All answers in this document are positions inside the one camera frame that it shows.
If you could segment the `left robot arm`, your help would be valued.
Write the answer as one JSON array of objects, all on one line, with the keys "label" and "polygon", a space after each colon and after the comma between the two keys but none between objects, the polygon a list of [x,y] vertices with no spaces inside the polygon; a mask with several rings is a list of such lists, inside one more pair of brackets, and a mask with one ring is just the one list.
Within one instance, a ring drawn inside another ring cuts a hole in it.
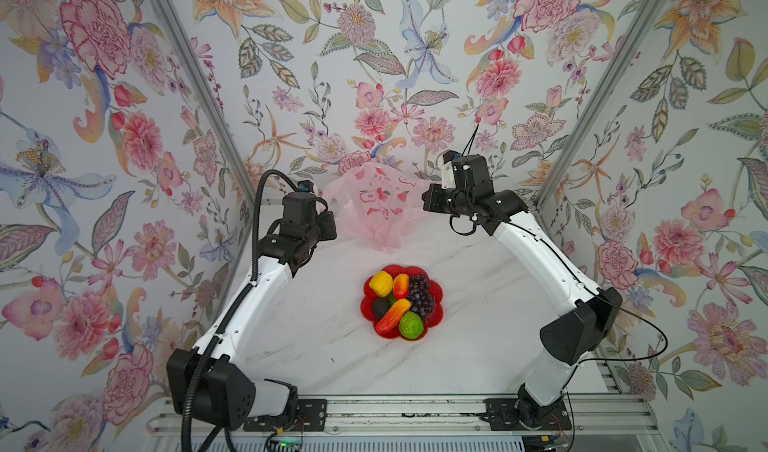
[{"label": "left robot arm", "polygon": [[334,215],[323,198],[302,191],[283,198],[281,218],[253,239],[252,269],[223,314],[192,349],[175,350],[167,362],[184,439],[191,438],[195,422],[228,432],[257,419],[277,429],[295,422],[296,386],[248,375],[246,352],[270,301],[309,263],[319,243],[336,237]]}]

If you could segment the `yellow lemon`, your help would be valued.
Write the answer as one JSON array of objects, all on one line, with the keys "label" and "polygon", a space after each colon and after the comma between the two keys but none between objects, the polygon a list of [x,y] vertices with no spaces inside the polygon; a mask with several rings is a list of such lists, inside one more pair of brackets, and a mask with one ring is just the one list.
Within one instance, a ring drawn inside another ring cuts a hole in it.
[{"label": "yellow lemon", "polygon": [[394,278],[386,271],[375,274],[369,281],[368,287],[380,298],[389,296],[394,287]]}]

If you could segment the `pink plastic bag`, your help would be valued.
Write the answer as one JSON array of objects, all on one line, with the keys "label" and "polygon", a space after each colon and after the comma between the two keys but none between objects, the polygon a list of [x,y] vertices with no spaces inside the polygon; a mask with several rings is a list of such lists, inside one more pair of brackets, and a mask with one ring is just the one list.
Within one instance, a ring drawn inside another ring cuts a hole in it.
[{"label": "pink plastic bag", "polygon": [[339,207],[337,231],[385,253],[402,247],[426,217],[421,195],[429,183],[374,162],[354,167],[323,190]]}]

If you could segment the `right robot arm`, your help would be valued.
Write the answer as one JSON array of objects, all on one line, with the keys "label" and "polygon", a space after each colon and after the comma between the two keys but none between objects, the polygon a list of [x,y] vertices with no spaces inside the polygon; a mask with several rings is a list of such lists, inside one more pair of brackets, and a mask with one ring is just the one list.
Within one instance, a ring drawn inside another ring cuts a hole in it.
[{"label": "right robot arm", "polygon": [[518,420],[535,428],[561,404],[578,365],[590,359],[613,327],[622,297],[578,270],[517,194],[494,189],[483,156],[448,151],[440,170],[441,183],[430,185],[422,196],[424,210],[467,217],[495,238],[526,267],[557,314],[539,332],[543,351],[515,403]]}]

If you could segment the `dark purple grape bunch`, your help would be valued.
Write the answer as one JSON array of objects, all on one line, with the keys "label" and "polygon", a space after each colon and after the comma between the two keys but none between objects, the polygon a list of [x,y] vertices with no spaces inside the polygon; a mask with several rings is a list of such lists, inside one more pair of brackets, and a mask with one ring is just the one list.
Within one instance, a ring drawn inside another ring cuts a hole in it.
[{"label": "dark purple grape bunch", "polygon": [[407,300],[411,303],[410,311],[417,314],[423,322],[427,322],[434,315],[436,300],[431,294],[431,283],[426,275],[409,278]]}]

